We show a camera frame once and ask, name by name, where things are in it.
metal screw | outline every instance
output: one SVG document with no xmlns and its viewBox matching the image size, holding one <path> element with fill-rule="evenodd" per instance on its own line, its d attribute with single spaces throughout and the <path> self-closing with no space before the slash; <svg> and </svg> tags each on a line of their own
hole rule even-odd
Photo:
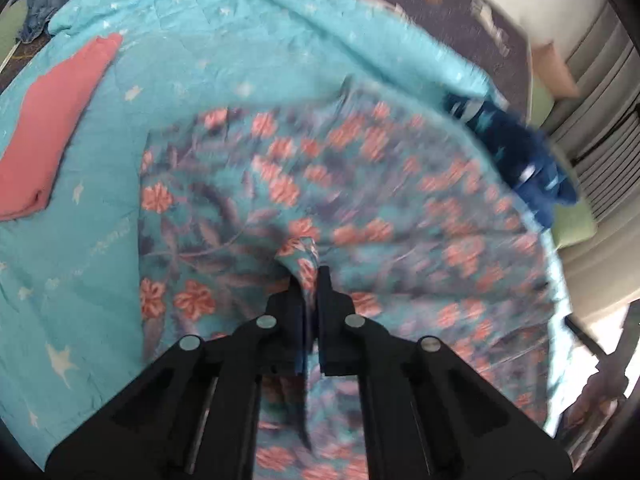
<svg viewBox="0 0 640 480">
<path fill-rule="evenodd" d="M 440 350 L 440 340 L 436 337 L 428 336 L 420 341 L 420 346 L 425 352 L 437 352 Z"/>
<path fill-rule="evenodd" d="M 189 352 L 200 346 L 200 338 L 196 335 L 186 335 L 180 339 L 180 348 Z"/>
<path fill-rule="evenodd" d="M 360 314 L 349 314 L 344 318 L 344 322 L 351 328 L 360 328 L 364 325 L 365 319 Z"/>
<path fill-rule="evenodd" d="M 273 328 L 274 326 L 276 326 L 277 322 L 278 321 L 273 316 L 265 314 L 264 316 L 260 316 L 255 323 L 260 328 Z"/>
</svg>

white star pattern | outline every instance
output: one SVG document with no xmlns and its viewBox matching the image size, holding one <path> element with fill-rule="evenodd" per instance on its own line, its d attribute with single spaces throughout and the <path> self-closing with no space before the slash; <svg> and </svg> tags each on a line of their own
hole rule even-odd
<svg viewBox="0 0 640 480">
<path fill-rule="evenodd" d="M 247 82 L 240 83 L 235 90 L 235 94 L 240 97 L 249 97 L 252 93 L 254 93 L 254 86 Z"/>
<path fill-rule="evenodd" d="M 58 288 L 58 285 L 60 284 L 60 279 L 59 278 L 49 278 L 45 284 L 44 287 L 48 290 L 54 290 L 56 288 Z"/>
<path fill-rule="evenodd" d="M 133 88 L 130 88 L 125 92 L 124 100 L 133 101 L 133 99 L 138 97 L 138 94 L 140 94 L 140 92 L 142 92 L 142 88 L 140 88 L 138 85 L 135 85 Z"/>
<path fill-rule="evenodd" d="M 137 41 L 132 41 L 131 43 L 127 43 L 126 45 L 122 46 L 120 50 L 124 52 L 126 50 L 129 50 L 132 46 L 136 46 L 137 44 Z"/>
<path fill-rule="evenodd" d="M 30 423 L 34 428 L 40 429 L 40 428 L 38 427 L 38 416 L 37 416 L 35 413 L 33 413 L 31 410 L 29 410 L 29 423 Z"/>
<path fill-rule="evenodd" d="M 31 294 L 33 294 L 32 288 L 22 286 L 20 290 L 18 290 L 18 298 L 20 298 L 20 301 L 26 300 Z"/>
<path fill-rule="evenodd" d="M 183 97 L 187 93 L 187 90 L 182 83 L 174 83 L 174 89 L 175 93 L 177 93 L 180 97 Z"/>
<path fill-rule="evenodd" d="M 78 367 L 69 360 L 71 349 L 69 346 L 65 346 L 63 351 L 57 352 L 53 346 L 49 343 L 45 343 L 47 353 L 49 354 L 49 360 L 51 361 L 51 368 L 53 371 L 65 381 L 66 387 L 71 389 L 68 381 L 66 380 L 66 372 L 68 370 L 78 370 Z"/>
<path fill-rule="evenodd" d="M 82 195 L 83 191 L 84 191 L 84 186 L 82 185 L 82 181 L 80 181 L 80 184 L 78 184 L 74 188 L 73 201 L 76 203 L 76 205 L 80 203 L 80 196 Z"/>
</svg>

light blue bedsheet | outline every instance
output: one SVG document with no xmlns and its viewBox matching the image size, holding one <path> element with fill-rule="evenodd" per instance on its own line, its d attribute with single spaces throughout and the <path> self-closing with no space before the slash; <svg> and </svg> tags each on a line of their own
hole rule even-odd
<svg viewBox="0 0 640 480">
<path fill-rule="evenodd" d="M 324 98 L 348 75 L 425 104 L 442 86 L 494 95 L 480 69 L 359 0 L 71 0 L 49 30 L 52 41 L 0 96 L 0 154 L 37 76 L 96 35 L 125 39 L 47 209 L 0 223 L 0 415 L 39 466 L 143 367 L 136 232 L 149 130 L 216 105 Z M 567 341 L 553 342 L 550 384 Z"/>
</svg>

bed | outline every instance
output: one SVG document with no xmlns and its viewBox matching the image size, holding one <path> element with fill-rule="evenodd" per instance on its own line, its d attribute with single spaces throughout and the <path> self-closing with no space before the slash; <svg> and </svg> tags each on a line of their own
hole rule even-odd
<svg viewBox="0 0 640 480">
<path fill-rule="evenodd" d="M 0 96 L 0 152 L 39 74 L 96 35 L 125 39 L 66 150 L 47 209 L 0 224 L 0 415 L 39 466 L 145 365 L 138 221 L 149 132 L 219 107 L 325 102 L 352 78 L 379 99 L 440 121 L 482 179 L 501 186 L 468 132 L 433 112 L 444 87 L 497 99 L 487 74 L 369 2 L 71 0 L 49 30 L 52 40 Z M 511 346 L 484 371 L 524 370 L 527 393 L 543 399 L 530 416 L 553 433 L 571 346 L 561 329 L 568 297 L 550 237 L 537 232 L 524 204 L 512 207 L 543 256 L 550 308 L 532 325 L 512 327 Z M 526 348 L 518 346 L 521 328 L 533 328 Z"/>
</svg>

pillow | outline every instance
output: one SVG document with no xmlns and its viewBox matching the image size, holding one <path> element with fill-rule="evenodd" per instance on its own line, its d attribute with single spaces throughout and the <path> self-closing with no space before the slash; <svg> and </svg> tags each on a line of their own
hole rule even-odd
<svg viewBox="0 0 640 480">
<path fill-rule="evenodd" d="M 551 142 L 549 143 L 549 149 L 554 154 L 558 165 L 569 175 L 569 179 L 574 183 L 575 188 L 579 189 L 578 177 L 562 150 Z M 579 244 L 589 238 L 593 238 L 597 229 L 598 225 L 591 212 L 591 205 L 584 195 L 580 194 L 578 202 L 572 206 L 556 203 L 551 234 L 557 249 Z"/>
<path fill-rule="evenodd" d="M 542 84 L 539 78 L 533 76 L 531 81 L 531 116 L 529 126 L 539 128 L 549 117 L 556 101 Z"/>
<path fill-rule="evenodd" d="M 533 73 L 540 78 L 555 99 L 580 95 L 569 67 L 558 54 L 553 42 L 531 47 L 531 63 Z"/>
<path fill-rule="evenodd" d="M 553 225 L 556 203 L 576 203 L 577 188 L 556 163 L 542 132 L 521 124 L 519 117 L 492 101 L 448 94 L 444 108 L 476 134 L 502 179 L 524 200 L 542 227 Z"/>
</svg>

